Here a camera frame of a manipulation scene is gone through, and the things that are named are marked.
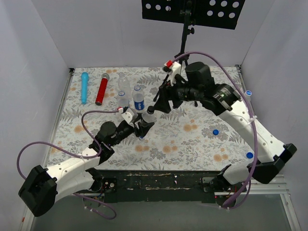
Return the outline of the small black-label clear bottle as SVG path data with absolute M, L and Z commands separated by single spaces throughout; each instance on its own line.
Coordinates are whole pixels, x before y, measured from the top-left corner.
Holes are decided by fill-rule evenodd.
M 154 115 L 154 113 L 151 115 L 151 114 L 148 114 L 147 113 L 147 110 L 142 113 L 142 119 L 141 119 L 144 123 L 155 123 L 156 122 L 156 117 Z

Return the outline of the clear Pocari bottle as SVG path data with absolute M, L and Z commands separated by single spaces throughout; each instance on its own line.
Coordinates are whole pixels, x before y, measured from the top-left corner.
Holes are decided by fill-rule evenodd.
M 248 94 L 247 94 L 247 92 L 243 93 L 242 98 L 243 98 L 243 101 L 244 101 L 244 103 L 247 107 L 252 107 L 251 106 L 251 95 L 252 95 L 252 93 L 250 91 L 248 92 Z

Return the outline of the blue Pocari Sweat cap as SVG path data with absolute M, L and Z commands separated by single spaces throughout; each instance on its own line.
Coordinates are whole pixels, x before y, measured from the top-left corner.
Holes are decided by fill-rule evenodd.
M 246 90 L 246 91 L 245 91 L 245 95 L 246 95 L 247 97 L 250 97 L 250 96 L 252 95 L 252 92 L 249 91 L 249 90 Z

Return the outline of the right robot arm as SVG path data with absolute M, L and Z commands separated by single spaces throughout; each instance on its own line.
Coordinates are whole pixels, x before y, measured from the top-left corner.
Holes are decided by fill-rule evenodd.
M 183 102 L 199 101 L 202 107 L 228 123 L 251 148 L 257 148 L 255 166 L 252 160 L 227 165 L 206 184 L 210 191 L 229 191 L 249 175 L 268 184 L 297 151 L 292 143 L 284 144 L 257 119 L 251 118 L 240 95 L 228 84 L 216 84 L 208 65 L 202 62 L 189 64 L 185 68 L 187 79 L 180 75 L 178 62 L 168 61 L 163 70 L 170 79 L 159 87 L 155 110 L 168 114 Z

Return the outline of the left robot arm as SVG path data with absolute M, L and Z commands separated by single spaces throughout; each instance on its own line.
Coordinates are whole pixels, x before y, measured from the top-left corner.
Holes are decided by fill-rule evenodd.
M 104 122 L 95 140 L 80 154 L 46 168 L 38 165 L 30 171 L 18 195 L 35 217 L 44 215 L 68 195 L 82 190 L 102 191 L 103 176 L 96 167 L 114 154 L 112 147 L 132 134 L 145 137 L 155 123 L 153 117 L 134 117 L 128 112 L 123 117 L 119 125 Z

